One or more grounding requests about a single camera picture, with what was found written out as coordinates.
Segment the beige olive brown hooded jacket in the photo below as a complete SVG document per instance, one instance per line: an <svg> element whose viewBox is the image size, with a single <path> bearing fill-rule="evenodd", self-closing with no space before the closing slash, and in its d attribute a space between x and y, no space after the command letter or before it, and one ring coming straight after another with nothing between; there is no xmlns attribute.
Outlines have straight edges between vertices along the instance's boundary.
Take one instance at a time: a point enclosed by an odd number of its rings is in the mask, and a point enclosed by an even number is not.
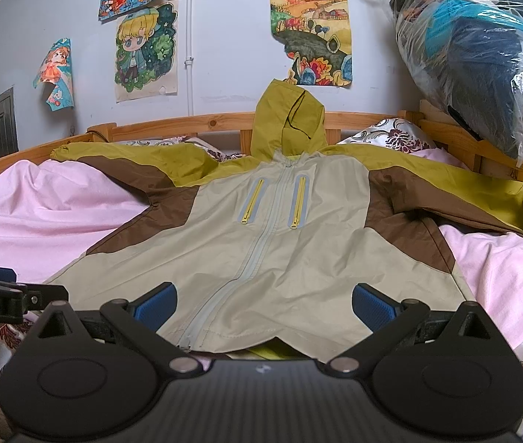
<svg viewBox="0 0 523 443"><path fill-rule="evenodd" d="M474 299L441 225L523 237L523 182L329 145L324 121L311 93L274 81L246 157L218 162L191 144L55 149L147 206L53 282L93 309L170 281L177 310L158 331L171 343L229 353L280 339L322 361L369 333L352 310L359 283L441 310Z"/></svg>

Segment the plastic bag of clothes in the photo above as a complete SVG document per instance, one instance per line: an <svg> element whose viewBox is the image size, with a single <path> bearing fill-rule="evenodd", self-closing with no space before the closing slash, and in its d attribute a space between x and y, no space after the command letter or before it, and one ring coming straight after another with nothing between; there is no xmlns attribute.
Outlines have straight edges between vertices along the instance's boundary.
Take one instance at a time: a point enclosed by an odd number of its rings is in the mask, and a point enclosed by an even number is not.
<svg viewBox="0 0 523 443"><path fill-rule="evenodd" d="M397 45L431 104L523 163L523 0L388 0Z"/></svg>

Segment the pink bed sheet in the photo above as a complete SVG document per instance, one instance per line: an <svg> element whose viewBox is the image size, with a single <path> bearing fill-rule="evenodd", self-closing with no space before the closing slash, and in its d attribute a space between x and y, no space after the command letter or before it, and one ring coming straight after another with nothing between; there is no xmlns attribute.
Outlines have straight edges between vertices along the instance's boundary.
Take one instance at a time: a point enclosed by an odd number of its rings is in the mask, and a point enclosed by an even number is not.
<svg viewBox="0 0 523 443"><path fill-rule="evenodd" d="M0 267L41 283L145 208L83 163L20 160L0 174ZM476 300L512 346L523 343L523 237L441 232Z"/></svg>

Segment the floral satin pillow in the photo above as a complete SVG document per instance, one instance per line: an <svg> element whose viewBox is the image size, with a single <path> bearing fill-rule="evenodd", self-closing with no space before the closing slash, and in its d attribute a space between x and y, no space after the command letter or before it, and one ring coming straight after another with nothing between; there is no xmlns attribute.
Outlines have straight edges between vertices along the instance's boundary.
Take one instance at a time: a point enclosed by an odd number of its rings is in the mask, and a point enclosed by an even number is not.
<svg viewBox="0 0 523 443"><path fill-rule="evenodd" d="M343 139L339 144L368 144L406 154L437 148L420 127L404 118L383 119Z"/></svg>

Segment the small curled girl poster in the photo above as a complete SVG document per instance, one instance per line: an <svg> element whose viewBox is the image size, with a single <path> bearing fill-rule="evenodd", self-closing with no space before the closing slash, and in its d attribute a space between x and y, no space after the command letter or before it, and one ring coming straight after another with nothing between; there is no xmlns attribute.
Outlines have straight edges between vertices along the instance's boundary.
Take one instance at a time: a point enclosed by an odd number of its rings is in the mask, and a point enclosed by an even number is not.
<svg viewBox="0 0 523 443"><path fill-rule="evenodd" d="M52 111L74 106L69 38L61 38L51 46L33 80L33 87L37 88L40 83L52 85L46 100Z"/></svg>

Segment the blond anime boy poster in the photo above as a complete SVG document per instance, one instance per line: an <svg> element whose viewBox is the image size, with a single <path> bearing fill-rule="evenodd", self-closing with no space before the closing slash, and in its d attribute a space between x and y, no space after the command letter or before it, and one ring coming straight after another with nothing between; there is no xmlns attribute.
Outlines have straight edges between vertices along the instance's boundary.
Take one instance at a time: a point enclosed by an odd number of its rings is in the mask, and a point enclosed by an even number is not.
<svg viewBox="0 0 523 443"><path fill-rule="evenodd" d="M177 9L171 2L127 14L115 42L117 103L177 93Z"/></svg>

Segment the landscape painting poster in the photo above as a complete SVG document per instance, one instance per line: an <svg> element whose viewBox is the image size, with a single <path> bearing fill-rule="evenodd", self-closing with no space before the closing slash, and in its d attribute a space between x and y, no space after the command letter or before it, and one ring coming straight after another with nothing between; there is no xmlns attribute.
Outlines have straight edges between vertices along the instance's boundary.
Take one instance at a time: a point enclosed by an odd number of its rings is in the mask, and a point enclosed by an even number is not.
<svg viewBox="0 0 523 443"><path fill-rule="evenodd" d="M270 0L270 29L291 60L288 82L301 86L352 84L348 0Z"/></svg>

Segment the wooden bed frame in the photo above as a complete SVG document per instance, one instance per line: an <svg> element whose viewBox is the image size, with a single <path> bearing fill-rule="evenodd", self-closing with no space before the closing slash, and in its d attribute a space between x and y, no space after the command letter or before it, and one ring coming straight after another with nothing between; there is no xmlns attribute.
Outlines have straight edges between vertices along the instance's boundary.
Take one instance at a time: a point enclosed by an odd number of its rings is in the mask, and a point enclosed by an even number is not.
<svg viewBox="0 0 523 443"><path fill-rule="evenodd" d="M434 107L428 101L420 102L418 112L403 110L398 113L398 116L420 127L432 140L441 144L448 153L463 162L470 170L488 176L523 181L523 164L517 166L514 160L501 153L489 142L476 140L450 115ZM29 160L39 164L49 158L53 149L73 142L118 142L232 132L239 135L239 151L249 154L250 148L252 148L253 118L253 112L239 112L174 117L123 126L104 123L89 128L81 135L44 143L1 157L0 173L19 160Z"/></svg>

